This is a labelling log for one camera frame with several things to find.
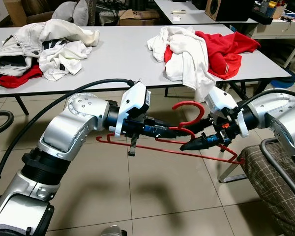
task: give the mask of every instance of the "chair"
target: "chair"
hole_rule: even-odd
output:
[[[279,143],[268,144],[267,150],[295,183],[295,159]],[[244,148],[239,158],[245,160],[244,172],[284,235],[295,236],[295,193],[268,162],[259,145]]]
[[[68,0],[3,0],[15,27],[50,20],[54,10],[65,1]],[[96,0],[86,0],[86,2],[88,26],[94,26]]]

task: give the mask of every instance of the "box on shelf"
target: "box on shelf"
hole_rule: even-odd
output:
[[[156,10],[150,11],[119,11],[120,26],[154,26],[159,25],[163,19]]]
[[[285,8],[286,8],[287,4],[285,4],[284,6],[277,6],[275,9],[275,12],[273,14],[273,19],[280,19]]]

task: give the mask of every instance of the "table leg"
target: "table leg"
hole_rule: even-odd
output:
[[[17,102],[19,103],[20,107],[22,108],[25,116],[29,115],[28,110],[26,109],[26,106],[24,105],[23,101],[21,100],[21,98],[19,96],[15,96],[15,99],[17,100]]]
[[[292,51],[292,53],[290,54],[289,58],[287,58],[286,62],[284,63],[284,65],[283,65],[284,68],[286,68],[290,64],[290,62],[294,56],[295,56],[295,48]]]
[[[266,86],[271,82],[271,80],[261,80],[258,84],[258,87],[256,91],[254,92],[254,95],[261,93],[265,90]]]
[[[245,82],[240,82],[241,92],[242,94],[246,94],[246,84]]]
[[[218,84],[218,86],[217,86],[219,89],[222,89],[222,87],[223,87],[223,84],[222,83],[220,83],[220,84]]]
[[[164,94],[164,97],[167,97],[168,96],[168,88],[165,88],[165,94]]]
[[[240,90],[240,88],[235,83],[229,82],[229,85],[232,87],[232,89],[234,89],[234,91],[239,95],[239,97],[242,100],[247,100],[248,99],[247,95],[244,94],[244,93],[242,93],[242,91]]]

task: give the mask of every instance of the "gray cushion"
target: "gray cushion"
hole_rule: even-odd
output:
[[[77,3],[74,1],[66,1],[62,3],[53,13],[52,19],[72,21],[73,12],[76,5]]]
[[[89,7],[85,0],[80,0],[73,12],[73,23],[77,26],[87,26],[89,20]]]

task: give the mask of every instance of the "electrical wire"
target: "electrical wire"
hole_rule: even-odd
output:
[[[284,93],[284,94],[288,94],[288,95],[291,95],[291,96],[294,96],[295,97],[295,92],[292,92],[292,91],[289,91],[289,90],[285,90],[285,89],[271,89],[271,90],[267,90],[267,91],[263,91],[251,98],[249,98],[248,100],[244,101],[242,104],[240,104],[238,107],[235,107],[234,108],[234,111],[235,113],[239,113],[240,110],[244,107],[246,107],[249,103],[251,103],[253,100],[261,97],[261,96],[264,96],[264,95],[267,95],[267,94],[270,94],[270,93]]]
[[[135,82],[132,80],[126,80],[126,79],[106,79],[106,80],[99,80],[99,81],[95,81],[95,82],[91,82],[89,84],[83,85],[75,90],[72,90],[68,93],[66,93],[64,96],[58,98],[57,100],[53,101],[51,104],[49,104],[48,106],[46,106],[43,110],[41,110],[37,115],[34,116],[33,119],[31,119],[25,126],[24,128],[16,135],[16,137],[14,138],[14,140],[11,142],[10,146],[8,147],[8,149],[6,150],[1,162],[0,162],[0,176],[2,173],[2,170],[4,168],[4,165],[11,153],[11,151],[13,150],[13,148],[15,147],[15,145],[17,144],[17,142],[20,140],[20,138],[26,133],[26,131],[43,115],[45,114],[48,110],[50,110],[51,108],[53,108],[55,105],[57,105],[58,103],[60,103],[61,101],[63,101],[64,99],[74,95],[75,93],[81,92],[82,90],[85,90],[89,87],[95,86],[95,85],[99,85],[99,84],[105,84],[105,83],[113,83],[113,82],[119,82],[119,83],[127,83],[130,87],[132,87]]]
[[[0,133],[5,131],[14,121],[14,115],[10,111],[0,111],[0,116],[6,116],[8,119],[0,126]]]
[[[120,17],[128,10],[128,6],[120,0],[101,0],[98,4],[103,5],[108,10],[113,13],[114,21],[118,21]],[[125,10],[120,16],[118,16],[118,11]]]

